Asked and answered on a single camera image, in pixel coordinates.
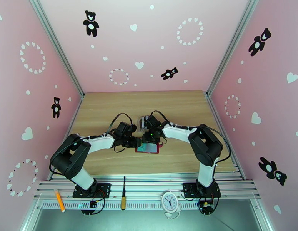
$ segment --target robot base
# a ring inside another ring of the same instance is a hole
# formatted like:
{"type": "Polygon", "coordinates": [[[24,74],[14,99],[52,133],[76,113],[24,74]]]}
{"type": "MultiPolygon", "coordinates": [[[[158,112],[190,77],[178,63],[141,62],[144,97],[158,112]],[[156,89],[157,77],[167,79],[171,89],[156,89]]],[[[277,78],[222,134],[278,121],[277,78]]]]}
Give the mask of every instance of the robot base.
{"type": "Polygon", "coordinates": [[[110,183],[98,183],[94,180],[93,184],[88,190],[84,190],[79,185],[75,186],[73,198],[102,198],[103,194],[99,191],[103,191],[105,194],[105,199],[109,198],[110,193],[110,183]]]}
{"type": "Polygon", "coordinates": [[[215,180],[212,184],[205,188],[198,181],[195,183],[183,183],[183,192],[185,198],[211,198],[212,194],[215,198],[220,198],[221,193],[215,180]]]}

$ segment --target orange pencil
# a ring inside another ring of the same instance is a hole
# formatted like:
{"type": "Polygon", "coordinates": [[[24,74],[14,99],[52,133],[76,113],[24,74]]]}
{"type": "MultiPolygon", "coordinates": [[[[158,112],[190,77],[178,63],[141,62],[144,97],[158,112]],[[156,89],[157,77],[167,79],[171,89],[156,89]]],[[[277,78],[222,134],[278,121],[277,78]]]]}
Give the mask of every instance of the orange pencil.
{"type": "Polygon", "coordinates": [[[57,198],[57,200],[58,200],[58,203],[59,203],[59,206],[60,206],[61,211],[62,211],[62,212],[65,212],[65,206],[64,206],[64,204],[63,204],[63,202],[62,202],[62,200],[61,200],[61,197],[60,197],[60,194],[59,194],[58,190],[55,189],[54,191],[55,191],[56,198],[57,198]]]}

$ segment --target yellow screwdriver handle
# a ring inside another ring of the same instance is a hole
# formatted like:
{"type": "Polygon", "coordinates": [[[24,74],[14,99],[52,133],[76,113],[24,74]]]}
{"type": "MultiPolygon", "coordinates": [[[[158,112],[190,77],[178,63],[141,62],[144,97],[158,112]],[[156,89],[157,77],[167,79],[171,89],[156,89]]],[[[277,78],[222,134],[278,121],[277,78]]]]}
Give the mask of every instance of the yellow screwdriver handle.
{"type": "Polygon", "coordinates": [[[125,197],[121,198],[121,210],[125,210],[125,197]]]}

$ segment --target screwdriver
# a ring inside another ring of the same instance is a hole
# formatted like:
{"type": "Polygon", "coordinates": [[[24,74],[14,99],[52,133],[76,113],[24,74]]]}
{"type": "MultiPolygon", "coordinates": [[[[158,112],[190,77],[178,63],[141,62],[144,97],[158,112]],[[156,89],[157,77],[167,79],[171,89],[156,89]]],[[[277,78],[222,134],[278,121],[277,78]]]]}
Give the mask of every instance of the screwdriver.
{"type": "Polygon", "coordinates": [[[123,191],[122,191],[122,198],[121,198],[121,210],[125,210],[125,176],[123,179],[123,191]]]}

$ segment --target black mounting plate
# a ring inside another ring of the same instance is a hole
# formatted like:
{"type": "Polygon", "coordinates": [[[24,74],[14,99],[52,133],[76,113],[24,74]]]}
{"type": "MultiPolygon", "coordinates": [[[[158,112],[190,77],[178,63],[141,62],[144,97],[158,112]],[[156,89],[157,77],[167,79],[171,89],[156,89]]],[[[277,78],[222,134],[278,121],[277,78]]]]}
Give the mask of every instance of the black mounting plate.
{"type": "Polygon", "coordinates": [[[212,183],[212,185],[210,185],[211,192],[207,193],[205,196],[201,196],[198,193],[196,183],[183,183],[182,185],[183,185],[183,193],[185,198],[204,198],[204,197],[211,198],[212,194],[214,195],[215,198],[221,197],[219,187],[215,181],[212,183]]]}
{"type": "MultiPolygon", "coordinates": [[[[95,191],[97,191],[97,193],[94,193],[94,195],[91,197],[95,197],[95,198],[102,198],[103,194],[99,193],[98,190],[102,190],[105,194],[105,199],[109,198],[109,193],[110,193],[110,187],[111,184],[110,183],[97,183],[97,188],[95,191]]],[[[88,194],[84,191],[84,189],[82,189],[79,185],[75,186],[74,189],[74,193],[73,193],[73,198],[90,198],[88,197],[88,194]]]]}

